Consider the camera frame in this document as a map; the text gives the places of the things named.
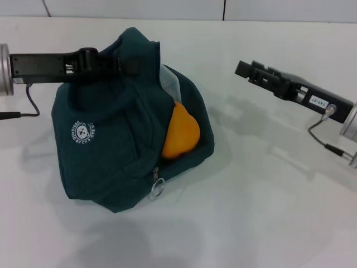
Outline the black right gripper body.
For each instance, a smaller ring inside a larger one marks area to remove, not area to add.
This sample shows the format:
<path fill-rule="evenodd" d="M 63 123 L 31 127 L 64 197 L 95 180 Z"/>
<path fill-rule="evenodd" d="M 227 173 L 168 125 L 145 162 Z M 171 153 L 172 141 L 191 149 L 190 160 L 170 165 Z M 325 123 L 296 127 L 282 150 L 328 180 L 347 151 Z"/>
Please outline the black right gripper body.
<path fill-rule="evenodd" d="M 333 104 L 336 109 L 330 118 L 338 123 L 344 123 L 350 114 L 354 103 L 335 93 L 322 89 L 296 75 L 290 75 L 295 86 L 293 102 L 298 103 L 319 114 L 324 114 L 327 107 Z"/>

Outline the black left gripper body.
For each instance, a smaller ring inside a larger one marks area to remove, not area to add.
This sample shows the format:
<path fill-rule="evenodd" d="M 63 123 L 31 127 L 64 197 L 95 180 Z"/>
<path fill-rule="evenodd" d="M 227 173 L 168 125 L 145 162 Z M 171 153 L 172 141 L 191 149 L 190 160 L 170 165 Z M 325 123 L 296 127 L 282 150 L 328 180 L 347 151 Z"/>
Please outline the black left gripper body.
<path fill-rule="evenodd" d="M 60 54 L 11 54 L 9 59 L 15 84 L 65 82 L 65 62 Z"/>

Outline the yellow orange pear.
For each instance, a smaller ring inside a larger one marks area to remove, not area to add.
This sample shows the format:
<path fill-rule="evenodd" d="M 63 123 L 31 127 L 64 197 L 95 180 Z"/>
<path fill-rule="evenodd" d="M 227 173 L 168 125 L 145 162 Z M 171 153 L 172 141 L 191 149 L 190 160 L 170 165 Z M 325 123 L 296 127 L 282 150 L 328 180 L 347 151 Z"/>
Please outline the yellow orange pear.
<path fill-rule="evenodd" d="M 164 159 L 175 159 L 193 150 L 200 139 L 200 127 L 196 119 L 179 102 L 175 102 L 162 150 Z"/>

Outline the dark teal insulated lunch bag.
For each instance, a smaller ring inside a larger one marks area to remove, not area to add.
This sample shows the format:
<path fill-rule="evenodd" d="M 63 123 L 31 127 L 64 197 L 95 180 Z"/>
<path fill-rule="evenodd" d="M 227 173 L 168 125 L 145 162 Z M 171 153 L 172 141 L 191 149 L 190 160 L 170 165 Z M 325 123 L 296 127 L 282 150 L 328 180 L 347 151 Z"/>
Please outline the dark teal insulated lunch bag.
<path fill-rule="evenodd" d="M 182 104 L 201 134 L 192 150 L 164 159 L 162 150 L 176 105 L 160 83 L 160 44 L 131 27 L 102 55 L 128 63 L 135 73 L 87 85 L 62 84 L 52 121 L 66 195 L 117 213 L 133 208 L 154 185 L 210 157 L 214 135 L 196 85 L 175 71 Z"/>

